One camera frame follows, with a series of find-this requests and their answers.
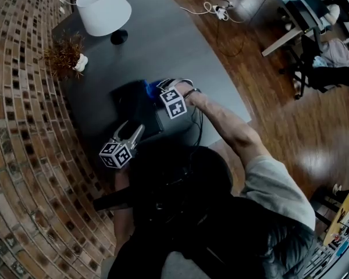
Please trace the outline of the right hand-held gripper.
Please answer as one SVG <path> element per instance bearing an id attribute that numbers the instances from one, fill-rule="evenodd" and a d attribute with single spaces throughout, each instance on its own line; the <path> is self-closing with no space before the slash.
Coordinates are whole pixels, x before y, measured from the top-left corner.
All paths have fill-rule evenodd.
<path id="1" fill-rule="evenodd" d="M 187 107 L 183 95 L 177 90 L 178 83 L 188 83 L 192 85 L 193 82 L 189 79 L 173 79 L 167 78 L 161 80 L 157 85 L 160 91 L 159 99 L 165 106 L 166 112 L 170 119 L 175 119 L 187 112 Z"/>

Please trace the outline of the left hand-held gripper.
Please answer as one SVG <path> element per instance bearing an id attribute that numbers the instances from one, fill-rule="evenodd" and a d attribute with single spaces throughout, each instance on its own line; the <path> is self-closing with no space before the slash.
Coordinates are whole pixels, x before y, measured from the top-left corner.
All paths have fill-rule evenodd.
<path id="1" fill-rule="evenodd" d="M 113 138 L 110 138 L 100 150 L 99 157 L 106 167 L 121 169 L 135 157 L 136 147 L 143 136 L 145 125 L 140 124 L 130 138 L 128 130 L 127 120 L 116 129 Z"/>

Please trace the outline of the person's right hand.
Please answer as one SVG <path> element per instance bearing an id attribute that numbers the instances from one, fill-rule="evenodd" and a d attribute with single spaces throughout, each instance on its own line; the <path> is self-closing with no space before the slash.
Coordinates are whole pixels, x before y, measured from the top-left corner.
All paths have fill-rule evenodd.
<path id="1" fill-rule="evenodd" d="M 182 94 L 183 98 L 185 98 L 185 96 L 188 94 L 188 92 L 190 92 L 194 89 L 194 87 L 186 81 L 179 82 L 176 85 L 176 88 L 179 91 L 179 93 Z"/>

